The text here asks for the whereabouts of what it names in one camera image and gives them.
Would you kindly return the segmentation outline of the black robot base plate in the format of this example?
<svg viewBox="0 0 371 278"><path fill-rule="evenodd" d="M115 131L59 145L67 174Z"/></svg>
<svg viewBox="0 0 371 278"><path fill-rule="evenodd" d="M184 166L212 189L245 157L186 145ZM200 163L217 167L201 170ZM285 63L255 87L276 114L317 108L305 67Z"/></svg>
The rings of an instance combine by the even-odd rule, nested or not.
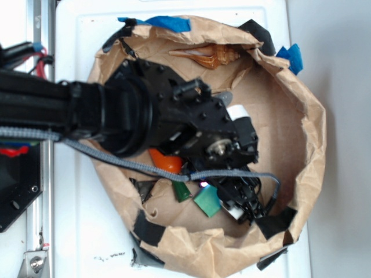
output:
<svg viewBox="0 0 371 278"><path fill-rule="evenodd" d="M2 233L41 192L41 145L1 146Z"/></svg>

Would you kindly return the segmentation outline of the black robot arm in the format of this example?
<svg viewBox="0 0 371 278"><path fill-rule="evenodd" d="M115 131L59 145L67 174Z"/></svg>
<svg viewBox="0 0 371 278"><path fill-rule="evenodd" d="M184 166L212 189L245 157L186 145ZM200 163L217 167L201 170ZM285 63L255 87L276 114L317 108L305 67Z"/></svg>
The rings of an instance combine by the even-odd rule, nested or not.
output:
<svg viewBox="0 0 371 278"><path fill-rule="evenodd" d="M233 112L201 79L125 60L105 84L52 83L38 43L1 49L1 162L27 155L43 140L62 141L112 165L174 181L205 180L239 222L266 216L258 199L258 136L250 116Z"/></svg>

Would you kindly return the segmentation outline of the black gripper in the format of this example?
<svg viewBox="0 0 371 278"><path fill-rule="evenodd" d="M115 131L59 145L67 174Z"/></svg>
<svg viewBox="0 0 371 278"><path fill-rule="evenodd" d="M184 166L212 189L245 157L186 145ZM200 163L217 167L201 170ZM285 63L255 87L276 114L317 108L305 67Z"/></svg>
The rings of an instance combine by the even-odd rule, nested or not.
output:
<svg viewBox="0 0 371 278"><path fill-rule="evenodd" d="M267 175L254 173L248 166L241 169L243 176L201 177L196 179L203 188L214 188L219 205L237 223L254 222L270 212L270 205L260 201L262 178Z"/></svg>

